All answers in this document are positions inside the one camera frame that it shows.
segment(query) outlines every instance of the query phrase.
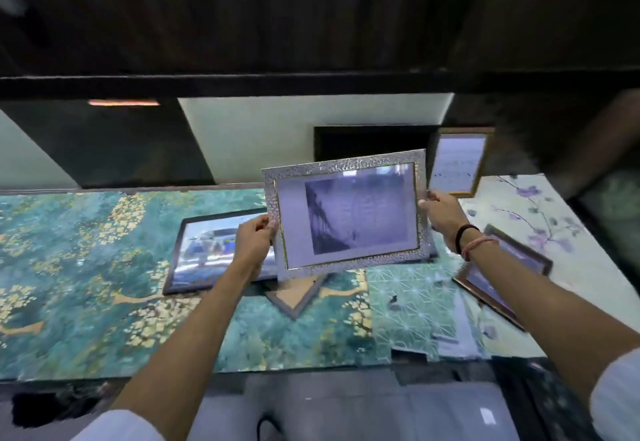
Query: right hand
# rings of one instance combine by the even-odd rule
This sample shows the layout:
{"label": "right hand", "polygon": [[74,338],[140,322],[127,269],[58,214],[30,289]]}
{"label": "right hand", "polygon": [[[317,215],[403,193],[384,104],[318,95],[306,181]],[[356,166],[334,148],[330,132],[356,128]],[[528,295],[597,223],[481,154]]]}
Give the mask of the right hand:
{"label": "right hand", "polygon": [[440,190],[429,190],[427,199],[420,200],[418,207],[427,213],[431,226],[444,236],[451,251],[456,250],[456,234],[460,227],[469,223],[458,199]]}

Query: white sleeve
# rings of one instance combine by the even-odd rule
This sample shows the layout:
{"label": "white sleeve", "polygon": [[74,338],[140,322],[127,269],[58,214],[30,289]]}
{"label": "white sleeve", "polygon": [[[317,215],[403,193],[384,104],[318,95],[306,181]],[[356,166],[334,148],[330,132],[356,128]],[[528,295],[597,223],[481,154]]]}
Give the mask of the white sleeve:
{"label": "white sleeve", "polygon": [[640,348],[606,368],[590,401],[593,427],[602,439],[640,439]]}
{"label": "white sleeve", "polygon": [[101,414],[72,441],[164,441],[147,421],[131,411],[115,410]]}

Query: white wall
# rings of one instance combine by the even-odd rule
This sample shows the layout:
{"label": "white wall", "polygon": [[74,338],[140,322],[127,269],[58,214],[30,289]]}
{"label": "white wall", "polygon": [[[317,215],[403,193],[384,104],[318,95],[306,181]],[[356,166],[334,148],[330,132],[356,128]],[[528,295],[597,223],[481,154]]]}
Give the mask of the white wall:
{"label": "white wall", "polygon": [[180,99],[218,183],[262,181],[260,170],[314,160],[327,124],[441,124],[453,94]]}
{"label": "white wall", "polygon": [[0,110],[0,189],[43,188],[78,188],[78,185]]}

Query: brown wooden frame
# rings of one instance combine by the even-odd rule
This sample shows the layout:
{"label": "brown wooden frame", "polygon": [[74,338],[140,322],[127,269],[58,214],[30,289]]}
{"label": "brown wooden frame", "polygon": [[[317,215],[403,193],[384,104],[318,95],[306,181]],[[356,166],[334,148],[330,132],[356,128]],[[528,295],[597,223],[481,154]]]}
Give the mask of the brown wooden frame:
{"label": "brown wooden frame", "polygon": [[[551,259],[548,259],[547,257],[543,256],[539,252],[534,251],[532,248],[519,243],[514,238],[505,234],[501,230],[498,230],[496,227],[494,227],[491,224],[487,225],[484,228],[484,234],[489,237],[496,237],[508,243],[514,249],[517,249],[518,251],[522,252],[524,255],[527,255],[532,259],[536,260],[537,262],[540,262],[540,264],[543,264],[541,274],[543,276],[548,277],[549,273],[551,272],[551,268],[553,266],[553,261]],[[454,282],[456,282],[460,287],[465,289],[469,294],[471,294],[478,300],[482,301],[485,305],[490,307],[493,311],[498,313],[500,316],[504,317],[507,321],[512,323],[514,326],[516,326],[517,328],[520,328],[523,332],[526,332],[522,323],[518,321],[518,318],[516,317],[516,315],[509,308],[505,308],[498,301],[494,300],[491,296],[489,296],[486,292],[482,291],[481,289],[476,287],[476,285],[468,281],[467,277],[469,275],[469,272],[471,271],[471,266],[472,264],[470,262],[466,262],[465,265],[460,268],[460,270],[455,275],[455,277],[452,278]]]}
{"label": "brown wooden frame", "polygon": [[440,142],[440,138],[444,134],[479,134],[486,136],[484,140],[484,148],[483,153],[480,158],[480,162],[478,163],[478,167],[476,169],[476,176],[474,177],[474,183],[469,191],[456,191],[450,192],[453,196],[458,198],[473,198],[476,196],[476,191],[478,189],[478,185],[480,183],[480,178],[482,175],[482,168],[484,165],[484,161],[486,160],[486,150],[493,138],[493,134],[495,132],[495,128],[493,127],[441,127],[438,129],[438,133],[431,139],[428,147],[428,155],[427,155],[427,175],[431,178],[431,171],[433,170],[433,164],[436,158],[436,152],[438,150],[438,143]]}

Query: pink bracelet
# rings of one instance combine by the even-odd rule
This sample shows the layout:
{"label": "pink bracelet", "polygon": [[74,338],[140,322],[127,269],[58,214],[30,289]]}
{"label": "pink bracelet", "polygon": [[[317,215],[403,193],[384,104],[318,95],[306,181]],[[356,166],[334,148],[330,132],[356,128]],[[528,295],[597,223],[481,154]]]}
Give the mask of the pink bracelet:
{"label": "pink bracelet", "polygon": [[483,242],[495,242],[497,244],[498,239],[494,239],[493,237],[487,237],[486,235],[483,235],[482,237],[478,237],[476,240],[469,242],[462,249],[462,253],[460,254],[462,256],[462,259],[469,262],[469,252],[471,252],[471,249],[475,249],[477,246],[479,246]]}

